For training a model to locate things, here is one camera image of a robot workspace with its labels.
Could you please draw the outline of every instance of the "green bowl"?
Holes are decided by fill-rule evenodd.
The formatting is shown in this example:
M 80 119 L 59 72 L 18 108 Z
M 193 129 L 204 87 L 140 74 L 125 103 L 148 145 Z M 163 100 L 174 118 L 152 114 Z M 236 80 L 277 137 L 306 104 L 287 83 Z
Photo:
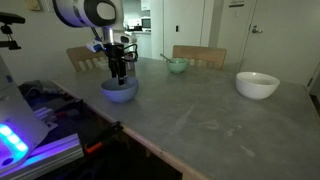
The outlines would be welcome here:
M 183 58 L 172 58 L 172 63 L 167 62 L 168 69 L 173 73 L 181 73 L 186 70 L 189 61 Z

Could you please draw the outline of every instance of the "blue light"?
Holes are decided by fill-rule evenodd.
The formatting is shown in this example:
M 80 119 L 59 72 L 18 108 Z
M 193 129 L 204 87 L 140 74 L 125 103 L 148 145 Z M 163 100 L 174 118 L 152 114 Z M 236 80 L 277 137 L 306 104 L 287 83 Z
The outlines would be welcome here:
M 28 147 L 26 146 L 26 144 L 24 144 L 23 142 L 19 143 L 16 145 L 16 148 L 19 150 L 19 151 L 26 151 L 28 149 Z
M 12 134 L 12 131 L 8 126 L 0 125 L 0 133 L 4 136 L 9 136 Z
M 5 144 L 7 144 L 8 147 L 13 147 L 14 151 L 28 151 L 28 146 L 23 141 L 21 141 L 21 139 L 10 129 L 10 127 L 4 124 L 0 124 L 0 138 L 4 142 L 7 142 Z
M 12 134 L 12 135 L 8 136 L 7 138 L 12 144 L 17 144 L 18 142 L 20 142 L 20 138 L 15 134 Z

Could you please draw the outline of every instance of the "door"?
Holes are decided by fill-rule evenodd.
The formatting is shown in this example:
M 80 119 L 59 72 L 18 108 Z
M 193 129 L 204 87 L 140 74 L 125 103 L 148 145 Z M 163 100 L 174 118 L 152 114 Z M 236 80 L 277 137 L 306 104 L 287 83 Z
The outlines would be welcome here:
M 200 46 L 205 0 L 164 0 L 164 54 L 172 57 L 173 45 Z
M 319 0 L 257 0 L 240 71 L 307 86 L 319 47 Z

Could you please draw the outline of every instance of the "dark floor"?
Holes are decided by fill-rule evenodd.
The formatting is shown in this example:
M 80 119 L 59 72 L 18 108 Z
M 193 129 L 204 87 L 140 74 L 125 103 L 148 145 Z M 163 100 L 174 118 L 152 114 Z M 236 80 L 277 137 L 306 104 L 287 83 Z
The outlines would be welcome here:
M 319 103 L 319 100 L 317 99 L 316 96 L 310 95 L 310 97 L 311 97 L 311 100 L 312 100 L 312 102 L 314 104 L 314 107 L 316 108 L 316 110 L 317 110 L 317 112 L 318 112 L 318 114 L 320 116 L 320 103 Z
M 51 131 L 43 144 L 75 132 L 85 144 L 101 132 L 91 116 L 63 117 L 56 122 L 59 128 Z M 131 140 L 130 149 L 114 141 L 94 157 L 81 158 L 38 179 L 178 180 L 181 176 L 156 156 L 146 157 L 145 149 Z

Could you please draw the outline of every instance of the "light switch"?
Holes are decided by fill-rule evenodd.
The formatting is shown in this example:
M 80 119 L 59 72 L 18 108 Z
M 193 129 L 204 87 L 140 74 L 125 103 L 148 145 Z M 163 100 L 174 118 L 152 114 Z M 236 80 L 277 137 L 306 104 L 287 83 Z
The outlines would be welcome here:
M 40 5 L 38 0 L 26 0 L 27 3 L 27 7 L 28 9 L 32 10 L 32 11 L 40 11 Z

